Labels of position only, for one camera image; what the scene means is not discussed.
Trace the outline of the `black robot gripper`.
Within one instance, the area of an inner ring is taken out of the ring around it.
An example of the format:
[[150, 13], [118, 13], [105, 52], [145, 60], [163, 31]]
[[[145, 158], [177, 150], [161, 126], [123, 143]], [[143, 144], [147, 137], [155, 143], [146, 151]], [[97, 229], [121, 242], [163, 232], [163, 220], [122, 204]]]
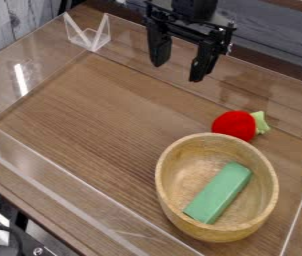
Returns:
[[171, 57], [173, 36], [199, 43], [190, 81], [202, 81], [214, 69], [219, 53], [230, 52], [235, 22], [218, 13], [218, 0], [146, 0], [145, 3], [149, 53], [154, 66], [161, 67]]

